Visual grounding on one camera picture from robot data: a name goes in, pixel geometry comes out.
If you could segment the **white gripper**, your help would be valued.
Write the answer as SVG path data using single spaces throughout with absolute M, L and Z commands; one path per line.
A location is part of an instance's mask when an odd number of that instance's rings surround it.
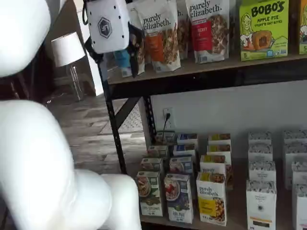
M 84 43 L 95 63 L 103 61 L 104 53 L 123 50 L 128 46 L 132 77 L 139 72 L 138 52 L 144 32 L 129 23 L 130 17 L 124 0 L 86 1 L 90 37 Z

